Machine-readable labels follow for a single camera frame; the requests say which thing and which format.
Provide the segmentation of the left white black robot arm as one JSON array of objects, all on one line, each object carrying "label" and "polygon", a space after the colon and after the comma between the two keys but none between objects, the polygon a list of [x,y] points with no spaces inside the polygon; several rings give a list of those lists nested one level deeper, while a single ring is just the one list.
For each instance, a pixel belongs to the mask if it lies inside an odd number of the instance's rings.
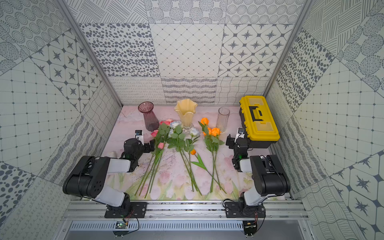
[{"label": "left white black robot arm", "polygon": [[143,144],[139,139],[128,139],[120,158],[83,156],[65,180],[63,192],[105,204],[106,219],[144,218],[148,203],[131,203],[129,194],[108,186],[106,178],[110,174],[132,173],[140,157],[154,150],[154,140]]}]

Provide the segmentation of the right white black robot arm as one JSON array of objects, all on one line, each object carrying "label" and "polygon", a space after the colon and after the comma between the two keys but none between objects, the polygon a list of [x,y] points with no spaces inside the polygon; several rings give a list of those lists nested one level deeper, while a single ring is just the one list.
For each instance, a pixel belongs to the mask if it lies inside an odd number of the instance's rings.
[{"label": "right white black robot arm", "polygon": [[291,190],[279,158],[276,155],[248,156],[249,142],[246,138],[227,136],[226,146],[234,150],[232,164],[235,170],[251,173],[254,185],[241,193],[238,201],[224,200],[227,218],[264,218],[263,205],[268,198],[284,196]]}]

